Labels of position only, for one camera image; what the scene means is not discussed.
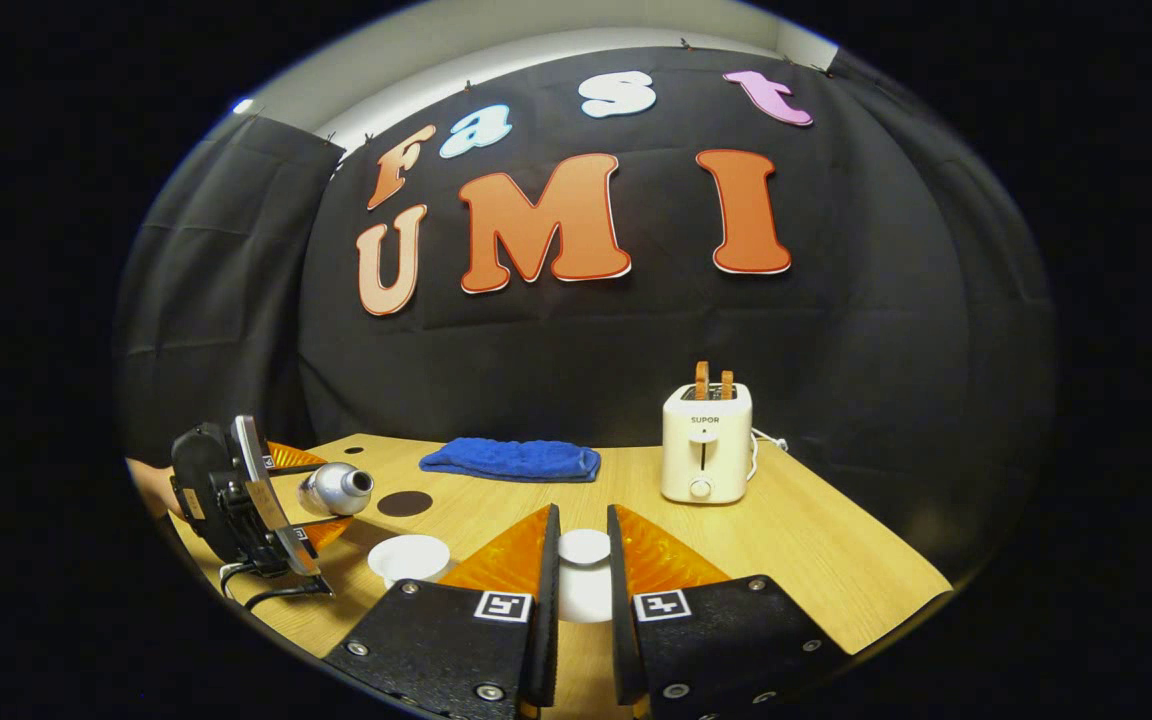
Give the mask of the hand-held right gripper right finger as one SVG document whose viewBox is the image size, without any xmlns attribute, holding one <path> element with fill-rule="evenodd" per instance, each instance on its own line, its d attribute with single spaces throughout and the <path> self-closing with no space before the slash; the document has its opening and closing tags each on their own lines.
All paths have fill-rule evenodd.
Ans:
<svg viewBox="0 0 1152 720">
<path fill-rule="evenodd" d="M 770 719 L 849 665 L 768 575 L 728 577 L 626 506 L 607 532 L 614 683 L 636 719 Z"/>
</svg>

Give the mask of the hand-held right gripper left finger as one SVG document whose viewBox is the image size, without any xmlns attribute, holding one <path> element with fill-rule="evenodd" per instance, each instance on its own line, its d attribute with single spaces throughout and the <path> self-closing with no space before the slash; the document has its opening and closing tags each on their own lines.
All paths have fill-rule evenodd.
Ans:
<svg viewBox="0 0 1152 720">
<path fill-rule="evenodd" d="M 550 503 L 442 582 L 397 579 L 326 664 L 431 717 L 535 719 L 556 697 L 559 536 Z"/>
</svg>

